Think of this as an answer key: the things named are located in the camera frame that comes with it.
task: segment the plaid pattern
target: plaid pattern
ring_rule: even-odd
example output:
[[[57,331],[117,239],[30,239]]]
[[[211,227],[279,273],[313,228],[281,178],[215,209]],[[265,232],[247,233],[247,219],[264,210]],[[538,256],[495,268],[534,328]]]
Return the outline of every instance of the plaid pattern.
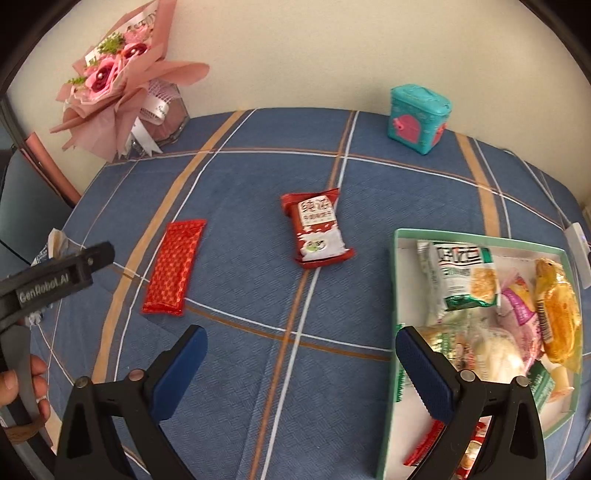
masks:
[[[66,234],[78,244],[113,242],[119,266],[58,302],[34,330],[35,353],[49,361],[53,346],[50,401],[63,415],[72,381],[93,371],[113,293],[128,277],[108,380],[147,367],[189,324],[209,335],[197,377],[162,424],[196,478],[373,478],[389,386],[390,234],[403,227],[478,234],[498,228],[501,236],[566,249],[561,220],[516,158],[474,139],[446,131],[422,156],[386,136],[382,115],[265,109],[245,112],[210,149],[180,189],[137,273],[125,270],[175,179],[229,118],[191,120],[162,158],[105,167],[75,208]],[[570,192],[533,169],[586,229]],[[293,261],[291,223],[279,198],[321,191],[338,180],[339,226],[357,256],[303,274]],[[479,185],[486,183],[483,196]],[[496,209],[496,223],[483,217],[483,202]],[[144,317],[141,277],[150,277],[150,259],[175,215],[208,221],[186,314]],[[548,478],[565,478],[589,437],[591,292],[581,295],[589,353],[581,400],[573,420],[547,440]],[[119,431],[138,477],[148,478],[123,425]]]

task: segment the blue gripper pad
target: blue gripper pad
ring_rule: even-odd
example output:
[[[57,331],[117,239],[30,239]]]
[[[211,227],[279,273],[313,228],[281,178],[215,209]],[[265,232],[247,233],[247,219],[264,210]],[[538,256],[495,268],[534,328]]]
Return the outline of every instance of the blue gripper pad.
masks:
[[[432,418],[449,424],[454,412],[453,393],[406,329],[396,335],[396,355]]]
[[[154,386],[150,415],[156,422],[173,416],[207,353],[207,333],[198,327]]]

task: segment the teal storage box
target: teal storage box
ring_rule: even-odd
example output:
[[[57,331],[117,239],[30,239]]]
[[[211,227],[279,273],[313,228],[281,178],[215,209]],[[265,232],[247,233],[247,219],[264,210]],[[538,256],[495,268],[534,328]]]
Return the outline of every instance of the teal storage box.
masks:
[[[424,155],[437,145],[452,112],[452,103],[420,85],[401,85],[391,91],[388,136]]]

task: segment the red candy wrapper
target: red candy wrapper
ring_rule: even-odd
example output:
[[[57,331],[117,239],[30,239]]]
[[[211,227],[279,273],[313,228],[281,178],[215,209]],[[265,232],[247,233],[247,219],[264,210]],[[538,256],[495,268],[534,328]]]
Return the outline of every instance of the red candy wrapper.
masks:
[[[169,223],[148,285],[142,313],[181,316],[195,250],[206,220]]]
[[[472,470],[472,466],[474,465],[474,462],[476,462],[478,452],[480,452],[480,448],[482,447],[484,439],[486,438],[487,430],[488,425],[486,423],[479,421],[476,424],[476,429],[474,430],[472,439],[468,444],[466,453],[464,453],[462,460],[460,460],[460,465],[457,467],[455,476],[457,480],[466,480],[468,475],[470,475],[470,470]]]
[[[318,268],[348,260],[355,250],[345,248],[335,216],[339,189],[319,193],[286,193],[281,207],[291,217],[297,241],[296,261]]]
[[[404,465],[406,466],[418,466],[419,463],[423,461],[423,459],[431,450],[431,447],[435,445],[435,442],[441,435],[441,432],[445,428],[445,424],[439,420],[433,420],[433,424],[431,424],[431,429],[427,432],[427,434],[423,437],[421,442],[417,445],[417,447],[408,455],[407,459],[404,461]]]

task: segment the human hand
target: human hand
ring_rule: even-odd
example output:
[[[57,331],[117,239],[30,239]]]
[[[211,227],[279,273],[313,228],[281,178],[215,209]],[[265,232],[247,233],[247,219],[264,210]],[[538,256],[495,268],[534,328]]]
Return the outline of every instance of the human hand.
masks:
[[[47,381],[41,375],[47,371],[47,364],[37,355],[31,355],[31,375],[33,377],[33,390],[35,396],[41,400],[38,402],[39,413],[47,421],[51,413],[47,395]],[[0,407],[11,404],[18,395],[17,374],[13,370],[0,374]]]

